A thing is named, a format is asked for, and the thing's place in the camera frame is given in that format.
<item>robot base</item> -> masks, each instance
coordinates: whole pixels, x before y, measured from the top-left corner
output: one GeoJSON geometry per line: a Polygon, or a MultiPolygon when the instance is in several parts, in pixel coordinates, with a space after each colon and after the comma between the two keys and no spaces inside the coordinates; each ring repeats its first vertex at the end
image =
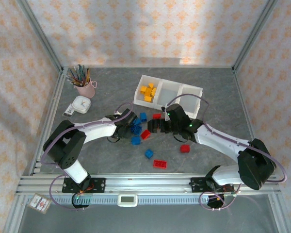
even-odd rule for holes
{"type": "MultiPolygon", "coordinates": [[[[94,188],[86,191],[86,193],[104,193],[106,187],[106,179],[105,178],[90,178],[90,185],[94,185],[94,188]]],[[[63,193],[78,193],[81,189],[77,186],[77,184],[71,178],[65,178],[63,184],[63,193]]]]}

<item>digital screen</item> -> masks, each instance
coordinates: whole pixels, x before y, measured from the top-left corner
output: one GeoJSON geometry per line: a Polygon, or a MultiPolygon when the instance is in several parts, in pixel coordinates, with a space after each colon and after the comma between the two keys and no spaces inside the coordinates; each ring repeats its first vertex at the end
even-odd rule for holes
{"type": "Polygon", "coordinates": [[[121,197],[121,202],[134,202],[134,197],[121,197]]]}

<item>small clock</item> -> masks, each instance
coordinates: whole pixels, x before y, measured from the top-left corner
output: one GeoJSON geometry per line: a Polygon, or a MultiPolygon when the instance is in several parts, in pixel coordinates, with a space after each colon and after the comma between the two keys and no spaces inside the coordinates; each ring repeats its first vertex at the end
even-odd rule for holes
{"type": "Polygon", "coordinates": [[[77,96],[72,103],[72,107],[76,112],[84,114],[87,113],[91,104],[92,103],[89,98],[84,96],[77,96]]]}

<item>pencil holder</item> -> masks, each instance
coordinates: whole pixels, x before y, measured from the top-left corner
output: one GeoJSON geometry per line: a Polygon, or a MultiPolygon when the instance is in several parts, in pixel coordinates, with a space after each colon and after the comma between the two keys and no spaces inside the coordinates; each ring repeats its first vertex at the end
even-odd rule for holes
{"type": "Polygon", "coordinates": [[[92,98],[95,95],[95,88],[97,87],[97,82],[89,80],[88,85],[86,86],[74,86],[80,94],[80,96],[84,96],[87,98],[92,98]]]}

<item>floral wall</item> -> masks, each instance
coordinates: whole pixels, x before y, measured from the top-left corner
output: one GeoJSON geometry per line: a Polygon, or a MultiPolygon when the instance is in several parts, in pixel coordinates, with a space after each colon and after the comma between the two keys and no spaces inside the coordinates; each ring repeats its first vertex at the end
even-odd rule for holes
{"type": "Polygon", "coordinates": [[[267,0],[29,0],[63,66],[234,65],[267,0]]]}
{"type": "Polygon", "coordinates": [[[288,172],[291,217],[291,0],[278,1],[237,77],[255,135],[288,172]]]}
{"type": "Polygon", "coordinates": [[[58,72],[15,0],[0,0],[0,232],[58,72]]]}

